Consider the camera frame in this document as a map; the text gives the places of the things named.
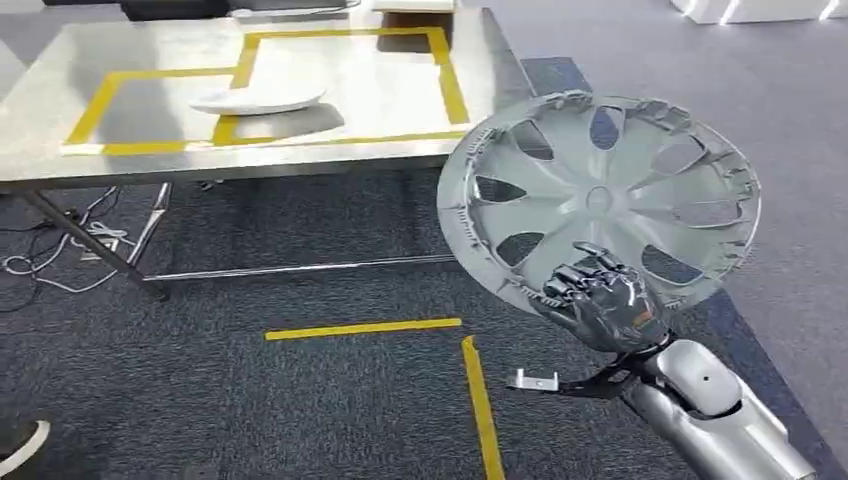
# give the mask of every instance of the white dish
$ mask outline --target white dish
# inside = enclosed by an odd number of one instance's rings
[[[325,92],[326,88],[320,84],[292,85],[281,81],[274,87],[249,86],[206,93],[189,105],[214,115],[266,115],[315,105]]]

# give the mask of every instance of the stainless steel table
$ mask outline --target stainless steel table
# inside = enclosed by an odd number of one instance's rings
[[[0,105],[0,188],[19,192],[130,280],[445,261],[367,262],[144,275],[136,269],[173,181],[438,166],[471,126],[531,96],[487,9],[67,26]],[[320,105],[237,118],[188,106],[206,90],[328,85]],[[48,188],[164,182],[127,260],[66,219]]]

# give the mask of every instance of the yellow tape marking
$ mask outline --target yellow tape marking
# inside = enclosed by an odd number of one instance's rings
[[[442,88],[442,99],[445,102],[445,110],[448,120],[453,125],[468,123],[468,110],[465,108],[465,99],[459,88],[459,80],[450,61],[450,46],[445,38],[445,31],[441,28],[430,28],[427,31],[427,41],[436,65],[439,66],[439,85]]]
[[[456,72],[450,60],[450,46],[448,45],[445,32],[440,27],[413,27],[413,28],[363,28],[345,30],[300,30],[290,32],[254,32],[244,36],[241,53],[235,67],[223,68],[190,68],[180,70],[137,70],[116,71],[106,74],[94,94],[91,102],[86,108],[66,144],[87,143],[91,134],[97,128],[103,113],[118,91],[121,82],[126,80],[153,79],[165,77],[194,77],[213,75],[232,75],[230,88],[244,88],[250,84],[250,77],[256,64],[256,56],[259,43],[264,38],[306,38],[306,37],[342,37],[362,35],[426,35],[430,44],[430,50],[434,62],[439,66],[439,86],[445,104],[448,120],[452,125],[469,123],[468,110],[465,107],[465,99],[456,78]],[[238,117],[221,116],[215,125],[211,143],[215,146],[232,145],[255,145],[284,140],[282,137],[236,137]],[[464,132],[429,132],[412,133],[404,135],[391,135],[383,137],[351,137],[332,140],[321,140],[315,142],[287,143],[281,146],[313,146],[313,145],[344,145],[357,143],[383,143],[407,140],[438,140],[462,138]],[[139,142],[139,143],[110,143],[103,146],[103,155],[145,155],[156,153],[178,153],[185,150],[189,143],[196,141],[178,140],[161,142]]]
[[[477,434],[480,438],[480,451],[483,454],[483,469],[487,480],[504,480],[501,466],[501,452],[498,449],[498,434],[492,419],[492,406],[486,393],[483,380],[483,366],[480,354],[474,348],[474,336],[462,340],[462,356],[465,359],[465,374],[468,377],[468,390],[474,407],[474,420],[477,422]]]
[[[244,36],[244,44],[241,47],[230,88],[245,88],[250,84],[253,67],[256,65],[256,55],[259,52],[259,40],[261,38],[256,35]],[[218,123],[215,124],[215,130],[212,133],[212,144],[232,145],[237,125],[238,117],[227,115],[218,117]]]
[[[100,122],[100,118],[106,112],[106,109],[109,107],[109,103],[112,101],[112,98],[118,92],[118,87],[127,80],[146,80],[151,78],[180,78],[180,77],[206,77],[206,76],[216,76],[216,75],[233,75],[235,72],[234,68],[226,67],[226,68],[187,68],[180,70],[127,70],[127,71],[117,71],[117,72],[109,72],[103,77],[103,81],[100,83],[100,87],[98,87],[97,91],[94,93],[94,97],[92,97],[91,102],[89,102],[88,107],[86,107],[85,112],[83,112],[79,121],[77,122],[74,130],[71,132],[68,139],[65,141],[68,145],[78,145],[82,143],[88,142],[88,139],[91,138],[91,134],[94,133],[94,130],[97,128],[97,124]],[[141,143],[141,144],[110,144],[107,145],[107,149],[109,147],[119,147],[117,150],[120,151],[133,151],[133,145],[146,145],[146,150],[150,150],[154,145],[168,145],[169,149],[163,150],[163,152],[174,151],[170,149],[176,143],[185,144],[185,142],[151,142],[151,143]],[[159,153],[159,151],[145,151],[139,153]],[[120,153],[113,153],[113,155],[126,155]]]
[[[328,337],[332,335],[352,335],[355,333],[396,332],[399,330],[423,330],[427,328],[458,327],[459,318],[439,318],[435,320],[409,320],[403,322],[361,323],[343,327],[302,328],[298,330],[278,330],[266,332],[265,340],[292,340],[295,338]]]

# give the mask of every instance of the white object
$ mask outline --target white object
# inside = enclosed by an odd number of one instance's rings
[[[778,22],[848,16],[848,0],[671,0],[696,23]]]
[[[456,0],[374,0],[375,12],[453,13]]]
[[[44,445],[44,441],[47,440],[47,435],[50,433],[50,423],[45,422],[44,420],[38,421],[38,428],[35,430],[35,433],[32,434],[32,437],[27,440],[27,442],[18,449],[15,453],[13,453],[9,458],[0,462],[0,477],[12,473],[20,467],[24,462],[29,460],[35,452]]]
[[[326,92],[322,84],[282,80],[278,85],[248,86],[204,94],[190,103],[214,115],[265,115],[300,110],[318,103]]]

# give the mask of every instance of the robotic hand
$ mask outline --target robotic hand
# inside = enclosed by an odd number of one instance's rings
[[[524,376],[509,386],[567,396],[621,398],[708,480],[809,480],[810,464],[789,444],[786,427],[748,385],[700,343],[678,339],[641,274],[604,248],[574,247],[603,267],[561,265],[532,299],[546,318],[616,360],[569,383]]]

